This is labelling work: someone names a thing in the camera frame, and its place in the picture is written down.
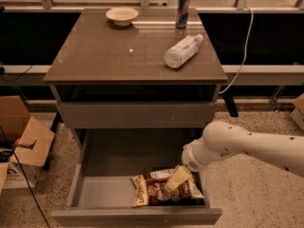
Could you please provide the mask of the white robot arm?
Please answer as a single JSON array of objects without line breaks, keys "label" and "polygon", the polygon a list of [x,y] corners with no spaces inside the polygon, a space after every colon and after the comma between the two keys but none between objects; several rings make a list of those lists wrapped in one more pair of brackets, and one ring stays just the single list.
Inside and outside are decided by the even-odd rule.
[{"label": "white robot arm", "polygon": [[183,147],[182,167],[170,177],[165,190],[174,191],[211,162],[246,154],[304,177],[304,137],[251,132],[241,126],[216,121],[206,125],[202,136]]}]

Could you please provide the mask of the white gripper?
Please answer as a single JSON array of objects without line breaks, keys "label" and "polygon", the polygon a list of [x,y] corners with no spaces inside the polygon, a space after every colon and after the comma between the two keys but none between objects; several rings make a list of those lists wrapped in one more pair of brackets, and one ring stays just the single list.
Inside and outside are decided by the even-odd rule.
[{"label": "white gripper", "polygon": [[194,140],[183,147],[181,162],[184,166],[178,165],[174,169],[173,175],[164,186],[165,191],[173,192],[191,178],[191,171],[198,173],[211,162],[211,150],[204,138]]}]

